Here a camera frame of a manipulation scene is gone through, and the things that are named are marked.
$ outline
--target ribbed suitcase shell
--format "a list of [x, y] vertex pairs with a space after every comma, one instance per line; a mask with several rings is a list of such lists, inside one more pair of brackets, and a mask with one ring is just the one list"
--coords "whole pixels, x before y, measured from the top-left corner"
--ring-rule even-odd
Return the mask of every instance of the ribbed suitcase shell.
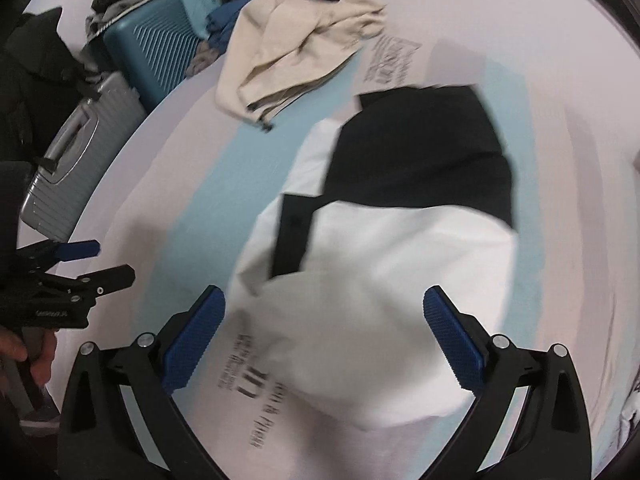
[[184, 79], [199, 41], [181, 0], [151, 0], [110, 25], [102, 39], [149, 113]]
[[146, 112], [122, 74], [97, 87], [99, 100], [83, 100], [60, 128], [46, 157], [58, 162], [52, 174], [38, 168], [20, 216], [52, 240], [69, 240], [95, 187]]

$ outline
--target human hand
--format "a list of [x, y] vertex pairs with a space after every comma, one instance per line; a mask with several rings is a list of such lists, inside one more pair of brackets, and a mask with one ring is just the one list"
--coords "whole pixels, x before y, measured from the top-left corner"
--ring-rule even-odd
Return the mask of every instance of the human hand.
[[[56, 355], [58, 340], [53, 330], [45, 330], [42, 336], [42, 350], [39, 357], [31, 363], [31, 376], [38, 386], [44, 386], [51, 378], [51, 364]], [[0, 356], [18, 362], [27, 357], [27, 349], [21, 339], [10, 330], [0, 326]], [[0, 390], [8, 390], [7, 378], [0, 372]]]

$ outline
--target gray suitcase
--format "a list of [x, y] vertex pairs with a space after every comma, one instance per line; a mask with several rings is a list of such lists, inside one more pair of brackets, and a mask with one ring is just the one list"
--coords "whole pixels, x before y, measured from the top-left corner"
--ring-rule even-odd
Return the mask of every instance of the gray suitcase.
[[66, 242], [107, 168], [146, 117], [137, 92], [120, 72], [97, 86], [100, 99], [84, 99], [60, 128], [39, 167], [20, 216], [47, 238]]

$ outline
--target black and white garment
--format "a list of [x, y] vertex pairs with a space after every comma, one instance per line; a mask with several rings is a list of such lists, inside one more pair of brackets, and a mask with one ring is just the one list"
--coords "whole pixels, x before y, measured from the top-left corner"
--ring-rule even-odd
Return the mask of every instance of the black and white garment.
[[465, 401], [422, 296], [441, 285], [498, 332], [516, 235], [510, 167], [471, 88], [360, 101], [344, 126], [309, 133], [283, 195], [258, 216], [228, 307], [247, 314], [260, 370], [370, 429]]

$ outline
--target metal screw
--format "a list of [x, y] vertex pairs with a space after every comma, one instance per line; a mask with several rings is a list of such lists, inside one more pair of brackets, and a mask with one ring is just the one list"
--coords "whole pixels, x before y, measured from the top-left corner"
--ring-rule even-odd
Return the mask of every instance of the metal screw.
[[566, 346], [561, 345], [560, 343], [556, 343], [554, 345], [554, 354], [558, 357], [566, 357], [569, 351], [566, 349]]
[[136, 342], [138, 343], [138, 346], [142, 346], [142, 348], [146, 348], [148, 346], [151, 346], [155, 340], [156, 340], [156, 337], [151, 332], [145, 332], [138, 336], [138, 339], [136, 340]]
[[95, 348], [95, 345], [91, 341], [88, 341], [82, 344], [82, 346], [80, 347], [80, 353], [82, 355], [89, 355], [91, 352], [94, 351], [94, 348]]
[[511, 341], [509, 341], [509, 338], [503, 335], [494, 335], [493, 342], [494, 342], [494, 345], [497, 346], [498, 348], [507, 348], [507, 346], [511, 344]]

